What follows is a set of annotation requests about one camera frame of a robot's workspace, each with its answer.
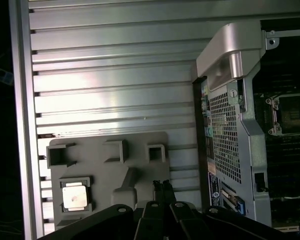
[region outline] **ventilation grille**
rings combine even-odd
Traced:
[[[235,106],[224,93],[210,100],[210,110],[216,169],[241,184]]]

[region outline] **gray plastic bracket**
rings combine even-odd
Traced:
[[[65,156],[65,149],[75,146],[74,143],[58,144],[46,147],[47,166],[51,167],[70,167],[76,164],[76,161],[69,161]]]
[[[119,147],[119,152],[114,153],[116,156],[108,158],[105,163],[117,163],[120,162],[122,164],[125,163],[126,159],[129,157],[129,145],[126,140],[118,140],[118,141],[105,141],[103,145]]]
[[[145,157],[148,162],[162,161],[166,162],[166,148],[163,144],[154,144],[145,146]]]

